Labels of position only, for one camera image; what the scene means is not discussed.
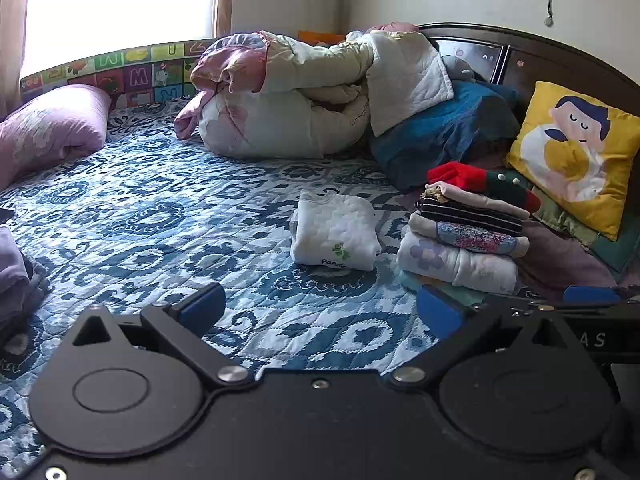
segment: colorful padded bed rail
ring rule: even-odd
[[[191,70],[214,40],[161,43],[85,57],[23,77],[26,103],[59,86],[84,84],[103,89],[113,108],[157,103],[196,93]]]

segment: purple flower print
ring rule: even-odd
[[[428,270],[430,267],[433,267],[433,269],[441,269],[444,261],[440,255],[443,252],[444,249],[440,245],[426,238],[422,238],[417,245],[409,249],[409,254],[418,260],[418,267],[423,270]]]

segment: cartoon boy face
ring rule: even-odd
[[[583,147],[597,153],[604,150],[600,121],[588,116],[571,101],[551,108],[549,114],[568,140],[580,142]]]

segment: bedspread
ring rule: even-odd
[[[132,314],[217,280],[223,319],[205,336],[259,375],[264,367],[387,372],[434,339],[394,278],[409,213],[375,164],[361,159],[247,161],[180,142],[186,99],[114,111],[105,148],[0,194],[17,211],[20,247],[55,286],[27,333],[0,356],[0,470],[39,453],[27,395],[64,331],[89,304]],[[300,189],[370,200],[383,248],[373,272],[305,267],[289,256]]]

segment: screw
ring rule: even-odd
[[[424,370],[415,366],[403,366],[393,373],[393,378],[399,383],[419,383],[425,377]]]
[[[225,383],[239,383],[249,376],[249,370],[240,365],[223,366],[218,371],[218,378]]]
[[[66,473],[59,467],[50,467],[44,473],[47,480],[66,480]]]
[[[586,467],[575,474],[575,480],[596,480],[596,472]]]
[[[325,390],[327,389],[329,386],[331,386],[331,383],[329,381],[327,381],[326,379],[316,379],[315,381],[313,381],[311,383],[311,385],[316,389],[316,390]]]

